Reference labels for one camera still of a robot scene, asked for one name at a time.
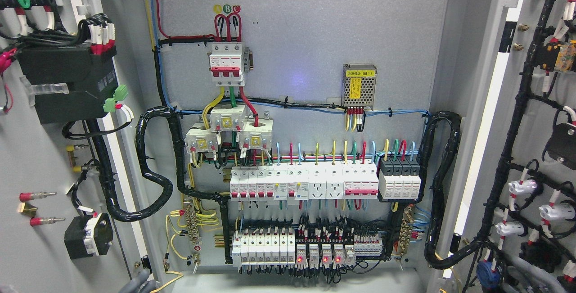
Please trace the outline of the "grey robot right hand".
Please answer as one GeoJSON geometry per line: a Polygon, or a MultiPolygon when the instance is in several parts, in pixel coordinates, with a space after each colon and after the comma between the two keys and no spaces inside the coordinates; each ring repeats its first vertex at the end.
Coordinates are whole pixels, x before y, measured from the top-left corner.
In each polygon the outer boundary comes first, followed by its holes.
{"type": "Polygon", "coordinates": [[[157,282],[149,277],[152,273],[150,269],[144,268],[142,272],[138,273],[132,280],[125,284],[118,291],[119,293],[151,293],[157,288],[157,282]]]}

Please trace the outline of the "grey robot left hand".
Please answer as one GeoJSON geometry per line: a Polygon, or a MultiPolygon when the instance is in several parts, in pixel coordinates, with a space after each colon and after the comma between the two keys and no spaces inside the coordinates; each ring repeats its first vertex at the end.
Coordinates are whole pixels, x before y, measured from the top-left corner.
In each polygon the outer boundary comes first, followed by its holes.
{"type": "Polygon", "coordinates": [[[498,256],[504,260],[506,273],[517,280],[529,293],[565,293],[566,290],[556,278],[529,264],[527,261],[498,252],[498,256]]]}

